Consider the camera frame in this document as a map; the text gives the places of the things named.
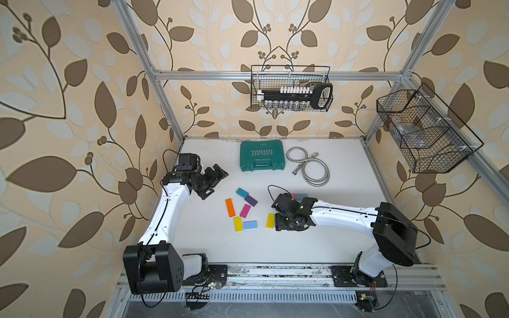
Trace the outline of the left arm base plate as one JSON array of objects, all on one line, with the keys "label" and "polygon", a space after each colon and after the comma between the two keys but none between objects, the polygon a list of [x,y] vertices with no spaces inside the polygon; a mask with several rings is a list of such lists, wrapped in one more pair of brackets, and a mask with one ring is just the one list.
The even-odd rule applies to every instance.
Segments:
[{"label": "left arm base plate", "polygon": [[228,265],[213,264],[208,265],[205,270],[200,266],[184,265],[179,268],[175,289],[178,290],[182,286],[207,286],[213,289],[221,289],[227,283]]}]

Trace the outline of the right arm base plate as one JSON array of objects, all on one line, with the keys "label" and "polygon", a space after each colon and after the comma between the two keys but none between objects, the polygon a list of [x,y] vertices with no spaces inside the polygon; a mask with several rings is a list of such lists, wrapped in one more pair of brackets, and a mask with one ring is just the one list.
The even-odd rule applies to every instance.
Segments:
[{"label": "right arm base plate", "polygon": [[354,270],[353,266],[332,266],[330,269],[334,286],[337,288],[386,288],[388,286],[384,272],[372,278],[360,270]]}]

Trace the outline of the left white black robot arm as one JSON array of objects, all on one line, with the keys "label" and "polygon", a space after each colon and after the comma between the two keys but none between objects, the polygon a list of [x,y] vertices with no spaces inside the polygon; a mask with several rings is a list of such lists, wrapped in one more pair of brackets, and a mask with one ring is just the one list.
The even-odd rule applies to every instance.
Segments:
[{"label": "left white black robot arm", "polygon": [[229,174],[215,164],[175,166],[161,180],[162,192],[147,230],[136,245],[127,246],[123,263],[134,295],[177,292],[183,284],[199,285],[210,279],[204,253],[179,254],[174,247],[176,228],[191,194],[207,199]]}]

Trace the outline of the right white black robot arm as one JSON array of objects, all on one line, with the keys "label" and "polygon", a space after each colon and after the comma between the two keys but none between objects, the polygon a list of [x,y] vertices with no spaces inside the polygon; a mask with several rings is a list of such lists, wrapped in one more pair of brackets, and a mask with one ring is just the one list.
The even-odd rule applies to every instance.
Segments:
[{"label": "right white black robot arm", "polygon": [[383,270],[416,263],[418,228],[395,206],[382,202],[379,207],[334,205],[314,197],[296,201],[289,193],[273,200],[277,231],[305,231],[310,227],[330,226],[366,235],[374,240],[359,252],[352,267],[343,272],[347,281],[366,286]]}]

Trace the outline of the short yellow block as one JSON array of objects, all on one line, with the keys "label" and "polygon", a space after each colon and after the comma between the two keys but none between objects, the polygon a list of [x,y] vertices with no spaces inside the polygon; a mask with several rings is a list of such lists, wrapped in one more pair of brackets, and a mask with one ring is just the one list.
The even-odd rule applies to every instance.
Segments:
[{"label": "short yellow block", "polygon": [[266,228],[274,229],[274,226],[275,226],[275,214],[268,214]]}]

